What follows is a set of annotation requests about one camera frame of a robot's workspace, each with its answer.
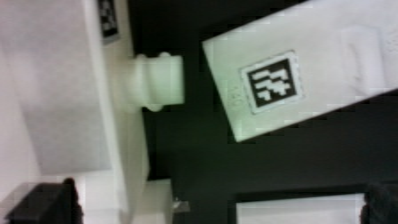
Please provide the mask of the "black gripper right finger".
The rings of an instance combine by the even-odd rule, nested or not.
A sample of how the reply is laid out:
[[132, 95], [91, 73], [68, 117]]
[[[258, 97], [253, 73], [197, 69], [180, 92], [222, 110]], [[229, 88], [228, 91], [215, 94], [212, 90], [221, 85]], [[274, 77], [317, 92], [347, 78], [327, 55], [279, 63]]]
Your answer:
[[361, 224], [398, 224], [398, 184], [368, 185]]

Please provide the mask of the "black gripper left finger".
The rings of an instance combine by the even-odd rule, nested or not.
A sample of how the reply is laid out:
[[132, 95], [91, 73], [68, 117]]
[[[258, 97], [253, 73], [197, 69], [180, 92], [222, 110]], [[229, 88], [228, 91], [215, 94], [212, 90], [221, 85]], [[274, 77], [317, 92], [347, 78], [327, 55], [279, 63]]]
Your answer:
[[7, 224], [84, 224], [75, 179], [39, 183], [6, 215]]

